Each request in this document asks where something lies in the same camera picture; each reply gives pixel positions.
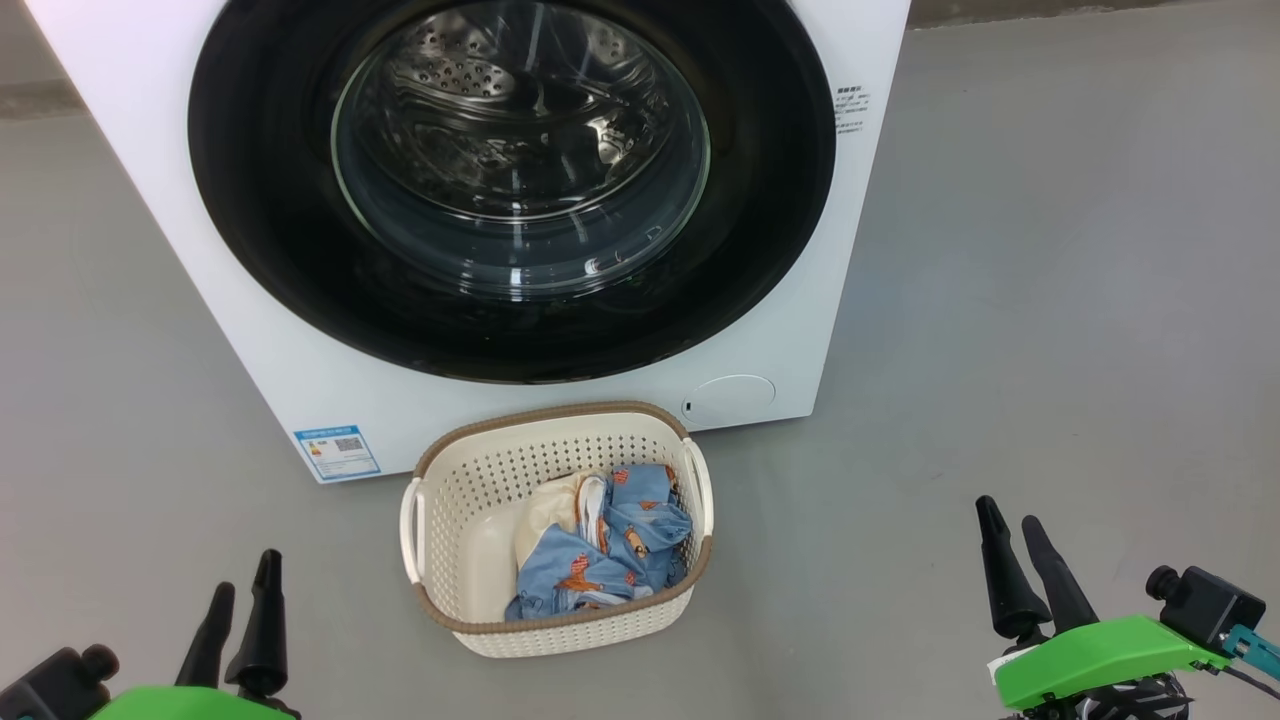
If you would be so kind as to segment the blue cartoon print garment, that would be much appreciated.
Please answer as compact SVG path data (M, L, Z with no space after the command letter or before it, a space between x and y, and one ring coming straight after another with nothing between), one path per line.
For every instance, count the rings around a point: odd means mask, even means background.
M675 471L663 464L622 464L608 470L604 518L608 553L575 533L550 528L526 564L516 568L515 597L504 620L538 620L612 609L678 584L686 574L677 548L692 519L678 505Z

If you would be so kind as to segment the round white filter cover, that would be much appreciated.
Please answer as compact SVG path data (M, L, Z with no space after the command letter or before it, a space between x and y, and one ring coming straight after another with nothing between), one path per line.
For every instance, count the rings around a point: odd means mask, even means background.
M685 397L684 416L703 427L731 427L760 421L776 397L774 384L760 375L724 375L708 380Z

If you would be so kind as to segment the steel perforated washer drum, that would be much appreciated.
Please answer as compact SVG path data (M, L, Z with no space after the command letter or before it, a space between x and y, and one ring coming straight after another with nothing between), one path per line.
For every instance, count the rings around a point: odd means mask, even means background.
M684 74L632 31L475 0L370 51L330 154L351 211L396 256L521 302L591 293L659 258L701 201L710 131Z

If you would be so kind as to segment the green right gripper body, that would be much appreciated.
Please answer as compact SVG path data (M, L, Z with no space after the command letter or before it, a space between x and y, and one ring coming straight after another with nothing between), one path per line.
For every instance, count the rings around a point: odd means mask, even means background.
M1004 707L1036 708L1121 682L1231 660L1143 615L1094 623L1047 639L989 670Z

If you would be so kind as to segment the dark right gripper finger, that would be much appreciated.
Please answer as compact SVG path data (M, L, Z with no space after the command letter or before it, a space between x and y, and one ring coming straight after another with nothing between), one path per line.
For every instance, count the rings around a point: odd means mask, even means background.
M1041 520L1034 515L1021 519L1021 533L1036 573L1044 589L1044 598L1056 634L1096 624L1100 618L1085 597L1062 555L1055 548Z
M980 552L995 633L1005 639L1043 639L1041 626L1051 620L1047 603L1032 589L1012 550L1012 533L995 498L975 501Z

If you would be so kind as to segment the cream perforated laundry basket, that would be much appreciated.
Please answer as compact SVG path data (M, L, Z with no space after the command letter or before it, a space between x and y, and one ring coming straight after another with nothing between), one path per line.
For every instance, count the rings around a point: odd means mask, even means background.
M668 465L692 536L677 548L687 575L671 589L614 609L507 621L516 596L515 534L534 491L571 471L620 462ZM618 644L676 623L710 561L710 470L700 446L666 410L637 401L577 404L454 429L419 459L399 506L404 571L426 615L489 659L527 659Z

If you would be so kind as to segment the black round glass washer door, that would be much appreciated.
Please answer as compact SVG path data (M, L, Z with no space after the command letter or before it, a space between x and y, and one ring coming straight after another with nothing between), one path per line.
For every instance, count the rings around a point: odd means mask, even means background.
M726 329L813 237L835 108L787 0L529 0L632 31L691 85L710 131L701 201L655 260L591 293L504 301L445 287L351 211L330 154L340 91L389 33L475 0L227 0L200 51L189 155L229 250L282 305L360 352L498 384L617 375Z

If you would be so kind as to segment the blue energy label sticker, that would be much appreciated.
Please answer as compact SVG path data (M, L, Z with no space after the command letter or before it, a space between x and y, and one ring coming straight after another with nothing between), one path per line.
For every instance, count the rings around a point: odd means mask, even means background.
M357 425L296 430L293 437L321 484L381 475L381 466Z

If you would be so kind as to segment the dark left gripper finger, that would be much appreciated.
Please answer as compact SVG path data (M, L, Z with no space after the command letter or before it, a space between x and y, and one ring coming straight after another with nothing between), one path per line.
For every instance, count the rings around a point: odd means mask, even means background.
M251 594L250 619L225 682L237 685L243 698L271 698L289 680L283 557L278 550L262 552Z
M229 582L220 582L180 665L177 675L178 687L220 685L221 653L230 634L234 606L236 587Z

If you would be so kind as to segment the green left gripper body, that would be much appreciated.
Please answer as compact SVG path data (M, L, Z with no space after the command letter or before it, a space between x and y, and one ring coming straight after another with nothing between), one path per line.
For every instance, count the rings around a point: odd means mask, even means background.
M90 720L298 720L293 714L197 685L140 685L111 698Z

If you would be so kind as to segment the white front-load washing machine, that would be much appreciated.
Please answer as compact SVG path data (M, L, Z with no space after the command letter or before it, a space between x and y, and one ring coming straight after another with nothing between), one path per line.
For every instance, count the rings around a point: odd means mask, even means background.
M490 384L410 370L333 340L259 288L207 219L189 169L186 92L215 0L15 0L88 110L0 129L0 439L36 468L152 454L244 478L269 454L307 475L296 430L357 425L387 474L457 427L577 404L637 401L692 429L687 393L760 375L759 424L827 434L868 477L899 461L891 411L854 366L852 318L883 320L893 284L870 242L902 149L904 83L878 85L877 142L838 141L829 217L781 284L712 338L637 370ZM22 423L27 439L9 439Z

